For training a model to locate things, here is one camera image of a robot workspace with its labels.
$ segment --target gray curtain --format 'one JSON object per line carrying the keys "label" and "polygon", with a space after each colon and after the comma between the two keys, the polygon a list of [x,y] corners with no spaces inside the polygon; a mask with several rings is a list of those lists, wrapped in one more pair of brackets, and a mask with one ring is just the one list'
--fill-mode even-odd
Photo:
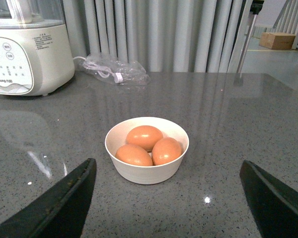
{"label": "gray curtain", "polygon": [[251,0],[66,0],[73,56],[100,52],[147,71],[236,72]]}

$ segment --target bowl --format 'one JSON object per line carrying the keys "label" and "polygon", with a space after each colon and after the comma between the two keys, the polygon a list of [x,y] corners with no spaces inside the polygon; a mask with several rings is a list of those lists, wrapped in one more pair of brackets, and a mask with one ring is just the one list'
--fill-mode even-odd
{"label": "bowl", "polygon": [[[181,144],[182,155],[174,161],[158,166],[136,166],[118,160],[115,157],[117,149],[126,144],[128,132],[140,125],[154,126],[162,132],[163,137],[169,136],[176,139]],[[162,118],[141,117],[125,120],[111,128],[105,138],[105,147],[117,172],[122,177],[138,184],[155,184],[169,179],[177,172],[189,148],[189,137],[182,127],[172,121]]]}

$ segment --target clear plastic bag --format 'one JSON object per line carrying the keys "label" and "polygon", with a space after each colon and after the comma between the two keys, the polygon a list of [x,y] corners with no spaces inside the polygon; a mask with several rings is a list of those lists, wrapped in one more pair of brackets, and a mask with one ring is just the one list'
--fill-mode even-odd
{"label": "clear plastic bag", "polygon": [[122,62],[115,57],[98,54],[89,55],[82,60],[77,70],[94,75],[97,79],[116,85],[139,86],[147,85],[150,77],[142,65],[137,62]]}

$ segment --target cardboard box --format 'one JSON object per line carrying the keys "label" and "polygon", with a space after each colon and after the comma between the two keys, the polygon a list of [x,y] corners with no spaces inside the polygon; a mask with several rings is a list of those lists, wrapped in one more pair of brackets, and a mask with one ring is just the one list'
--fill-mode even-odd
{"label": "cardboard box", "polygon": [[263,32],[259,45],[273,50],[290,50],[296,35],[281,32]]}

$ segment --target brown egg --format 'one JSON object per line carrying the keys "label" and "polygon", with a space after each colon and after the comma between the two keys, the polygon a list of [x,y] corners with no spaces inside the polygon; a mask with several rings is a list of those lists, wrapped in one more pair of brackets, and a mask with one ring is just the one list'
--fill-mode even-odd
{"label": "brown egg", "polygon": [[138,145],[127,144],[119,147],[115,157],[127,164],[138,166],[152,166],[152,159],[148,152]]}
{"label": "brown egg", "polygon": [[152,160],[154,165],[169,163],[182,154],[181,145],[171,137],[158,141],[152,149]]}
{"label": "brown egg", "polygon": [[139,145],[151,151],[154,145],[163,138],[162,132],[151,125],[137,126],[127,134],[127,143]]}

